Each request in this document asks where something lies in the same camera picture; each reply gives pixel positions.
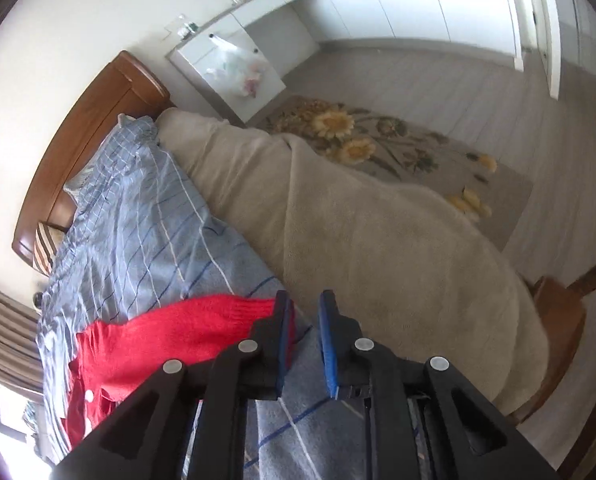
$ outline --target plastic bag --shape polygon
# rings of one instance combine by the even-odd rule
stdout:
[[[242,97],[255,97],[268,61],[257,49],[249,52],[213,34],[209,38],[218,47],[219,62],[206,70],[224,88]]]

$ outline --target rug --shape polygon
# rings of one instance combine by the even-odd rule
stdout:
[[[301,96],[258,128],[305,139],[321,156],[385,182],[429,187],[472,221],[500,251],[529,200],[525,176],[459,140],[402,118]]]

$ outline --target brown striped cushion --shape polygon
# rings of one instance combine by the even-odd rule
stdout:
[[[38,222],[34,245],[34,269],[49,276],[54,266],[56,251],[62,243],[64,233],[44,222]]]

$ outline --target pillow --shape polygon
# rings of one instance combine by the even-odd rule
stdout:
[[[111,137],[111,134],[117,131],[119,128],[126,126],[129,122],[135,121],[133,117],[129,117],[128,115],[119,114],[118,115],[118,124],[113,127],[113,129],[108,133],[105,140],[103,140],[100,144],[100,147],[94,153],[94,156],[91,157],[89,162],[82,168],[78,173],[76,173],[72,178],[70,178],[67,182],[65,182],[62,189],[65,193],[67,193],[70,197],[72,197],[73,202],[78,205],[78,197],[80,196],[80,190],[85,186],[87,179],[92,171],[94,171],[94,167],[96,165],[96,161],[102,153],[102,149],[104,148],[107,140]]]
[[[34,269],[49,276],[54,268],[58,247],[64,239],[64,233],[44,222],[38,222],[36,243],[34,244]]]

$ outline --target wooden bed frame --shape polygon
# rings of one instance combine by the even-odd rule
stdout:
[[[76,206],[62,186],[80,171],[118,120],[118,114],[156,120],[172,107],[169,91],[140,61],[122,51],[91,82],[52,139],[20,209],[11,248],[29,265],[38,222],[66,231]]]
[[[62,186],[91,159],[116,124],[118,114],[149,115],[156,120],[166,108],[173,106],[169,91],[128,52],[122,51],[105,66],[62,121],[38,165],[14,231],[11,247],[15,253],[32,264],[40,221],[62,230],[70,227],[75,204]],[[569,287],[547,278],[529,288],[543,320],[552,355],[548,381],[545,380],[543,388],[527,403],[529,411],[524,416],[546,401],[573,359],[584,326],[582,298],[596,289],[596,266]],[[563,479],[577,480],[595,463],[596,404],[558,472]]]

